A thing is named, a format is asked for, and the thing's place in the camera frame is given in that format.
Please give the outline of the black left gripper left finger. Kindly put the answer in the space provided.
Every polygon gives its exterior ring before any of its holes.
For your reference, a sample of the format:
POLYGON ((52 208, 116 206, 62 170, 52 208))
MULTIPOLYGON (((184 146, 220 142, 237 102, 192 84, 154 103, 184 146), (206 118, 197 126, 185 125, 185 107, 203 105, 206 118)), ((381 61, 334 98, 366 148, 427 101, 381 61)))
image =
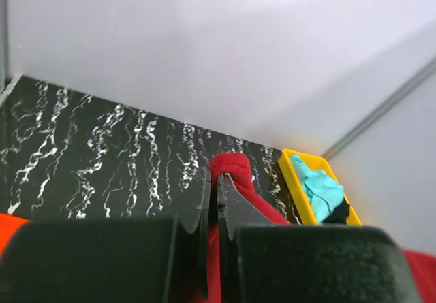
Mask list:
POLYGON ((202 299, 208 299, 208 219, 211 196, 211 174, 200 168, 178 197, 177 215, 186 234, 184 257, 191 274, 191 286, 202 299))

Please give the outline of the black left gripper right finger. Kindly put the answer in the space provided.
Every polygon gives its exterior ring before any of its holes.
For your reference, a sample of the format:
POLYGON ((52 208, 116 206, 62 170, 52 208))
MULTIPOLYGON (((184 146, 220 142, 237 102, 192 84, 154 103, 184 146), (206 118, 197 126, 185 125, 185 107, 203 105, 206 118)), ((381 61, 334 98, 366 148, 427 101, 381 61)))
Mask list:
POLYGON ((217 214, 221 301, 237 302, 239 280, 236 230, 242 226, 271 226, 273 222, 238 191, 229 173, 220 174, 217 179, 217 214))

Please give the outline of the dark red polo shirt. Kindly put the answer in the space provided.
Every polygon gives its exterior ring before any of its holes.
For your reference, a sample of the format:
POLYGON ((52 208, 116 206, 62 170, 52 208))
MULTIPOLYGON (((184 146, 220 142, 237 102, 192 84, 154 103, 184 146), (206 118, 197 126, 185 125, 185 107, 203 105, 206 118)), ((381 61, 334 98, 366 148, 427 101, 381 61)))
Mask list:
POLYGON ((234 278, 221 269, 219 223, 208 232, 208 301, 227 302, 434 302, 435 257, 400 249, 373 227, 292 225, 256 192, 249 159, 216 154, 211 202, 219 177, 230 175, 239 204, 248 203, 268 224, 242 230, 243 256, 234 278))

